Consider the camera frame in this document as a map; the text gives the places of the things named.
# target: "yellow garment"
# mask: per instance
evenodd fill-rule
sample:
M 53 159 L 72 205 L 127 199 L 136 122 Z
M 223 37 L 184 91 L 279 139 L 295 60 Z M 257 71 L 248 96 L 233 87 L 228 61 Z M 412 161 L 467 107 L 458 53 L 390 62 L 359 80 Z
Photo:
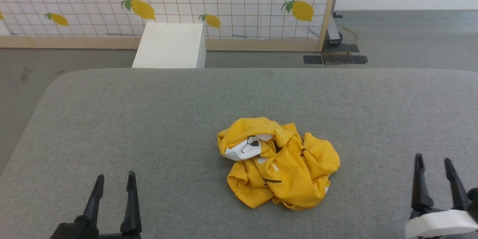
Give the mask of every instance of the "yellow garment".
M 258 141 L 260 155 L 232 166 L 227 176 L 232 191 L 251 208 L 270 199 L 292 210 L 315 207 L 330 186 L 328 176 L 340 166 L 329 141 L 305 133 L 302 143 L 294 123 L 281 126 L 267 118 L 241 118 L 217 134 L 217 146 L 224 156 L 251 137 L 265 134 L 272 138 Z

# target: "gray floor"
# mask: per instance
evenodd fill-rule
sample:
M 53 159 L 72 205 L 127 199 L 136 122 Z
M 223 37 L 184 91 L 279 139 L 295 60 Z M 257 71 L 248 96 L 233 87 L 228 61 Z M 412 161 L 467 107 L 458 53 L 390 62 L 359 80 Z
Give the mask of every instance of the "gray floor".
M 361 54 L 367 55 L 368 64 L 304 64 L 304 55 L 317 53 L 208 52 L 206 67 L 436 68 L 478 72 L 478 12 L 341 14 L 344 18 L 337 21 L 344 43 L 356 42 Z M 0 49 L 0 174 L 54 79 L 81 69 L 131 67 L 134 56 L 134 50 Z

